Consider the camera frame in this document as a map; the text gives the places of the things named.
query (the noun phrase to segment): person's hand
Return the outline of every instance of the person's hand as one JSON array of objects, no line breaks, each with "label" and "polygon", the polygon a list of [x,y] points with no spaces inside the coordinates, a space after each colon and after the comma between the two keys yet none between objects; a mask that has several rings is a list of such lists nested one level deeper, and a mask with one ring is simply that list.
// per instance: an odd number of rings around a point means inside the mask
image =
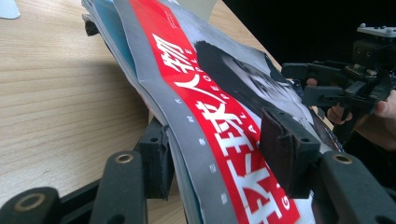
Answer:
[{"label": "person's hand", "polygon": [[[309,78],[306,84],[316,86],[318,82]],[[333,106],[327,111],[327,118],[336,124],[343,124],[344,121],[341,120],[343,113],[343,107]],[[352,116],[354,115],[349,113],[346,121],[352,119]],[[361,114],[356,120],[354,129],[380,147],[388,151],[396,151],[396,91],[391,91],[387,100],[378,102],[373,115]]]}]

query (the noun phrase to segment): black device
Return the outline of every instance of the black device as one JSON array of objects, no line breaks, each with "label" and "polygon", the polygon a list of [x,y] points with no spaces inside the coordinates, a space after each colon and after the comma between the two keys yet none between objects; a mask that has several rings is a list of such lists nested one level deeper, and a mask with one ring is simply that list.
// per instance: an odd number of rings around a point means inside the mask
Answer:
[{"label": "black device", "polygon": [[[389,96],[396,84],[396,28],[362,25],[358,31],[369,34],[354,44],[358,65],[283,64],[285,77],[318,80],[319,86],[305,87],[303,103],[341,104],[371,114],[375,104]],[[341,137],[347,137],[352,127]],[[289,114],[263,109],[260,151],[289,197],[313,195],[317,223],[396,223],[393,190],[383,188],[358,158],[343,151],[321,153],[319,148],[319,141]]]},{"label": "black device", "polygon": [[349,137],[360,112],[373,114],[375,105],[396,88],[396,27],[366,27],[363,23],[358,32],[366,37],[353,44],[353,63],[282,65],[282,75],[286,78],[300,79],[303,84],[309,78],[318,81],[317,86],[304,87],[303,104],[319,107],[340,104],[345,108],[342,119],[353,112],[354,119],[333,129],[341,142]]}]

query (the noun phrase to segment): finger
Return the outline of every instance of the finger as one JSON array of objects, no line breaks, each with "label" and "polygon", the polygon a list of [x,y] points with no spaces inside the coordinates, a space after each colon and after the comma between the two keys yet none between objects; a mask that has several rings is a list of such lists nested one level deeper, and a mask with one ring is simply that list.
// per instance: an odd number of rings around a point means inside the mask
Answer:
[{"label": "finger", "polygon": [[[341,119],[341,117],[343,117],[344,115],[344,111],[345,109],[343,107],[341,107],[340,105],[337,106],[333,106],[332,110],[334,111],[334,113]],[[352,119],[352,113],[348,113],[346,116],[346,121]]]},{"label": "finger", "polygon": [[343,107],[341,107],[339,105],[338,106],[333,106],[332,108],[330,108],[327,111],[327,118],[330,121],[332,121],[332,122],[334,122],[336,124],[343,124],[343,123],[345,123],[345,121],[349,121],[349,120],[352,119],[352,113],[349,113],[346,116],[346,119],[342,120],[343,113],[344,113],[344,108]]},{"label": "finger", "polygon": [[391,91],[387,101],[380,101],[375,107],[375,114],[380,118],[396,119],[396,91]]},{"label": "finger", "polygon": [[306,85],[308,85],[308,86],[317,86],[318,85],[318,81],[311,77],[311,78],[309,78],[306,81]]}]

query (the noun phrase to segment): magazine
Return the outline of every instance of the magazine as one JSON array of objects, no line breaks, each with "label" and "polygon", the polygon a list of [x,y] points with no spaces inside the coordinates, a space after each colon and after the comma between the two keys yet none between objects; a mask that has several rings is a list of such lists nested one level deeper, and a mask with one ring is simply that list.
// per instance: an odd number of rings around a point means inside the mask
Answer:
[{"label": "magazine", "polygon": [[189,223],[314,223],[311,198],[289,199],[259,151],[262,109],[290,114],[338,144],[268,56],[233,41],[176,1],[83,0],[87,33],[105,40],[167,127]]}]

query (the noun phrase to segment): wood grain surface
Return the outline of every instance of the wood grain surface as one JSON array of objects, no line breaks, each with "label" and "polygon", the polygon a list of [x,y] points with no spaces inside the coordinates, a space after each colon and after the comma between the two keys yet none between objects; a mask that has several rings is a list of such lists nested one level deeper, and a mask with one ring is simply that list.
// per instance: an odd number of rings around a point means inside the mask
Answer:
[{"label": "wood grain surface", "polygon": [[[91,183],[148,124],[102,37],[86,36],[79,0],[17,4],[19,19],[0,20],[0,206],[27,189],[64,196]],[[222,1],[210,23],[264,50]],[[176,183],[168,202],[148,200],[148,208],[150,223],[186,222]]]}]

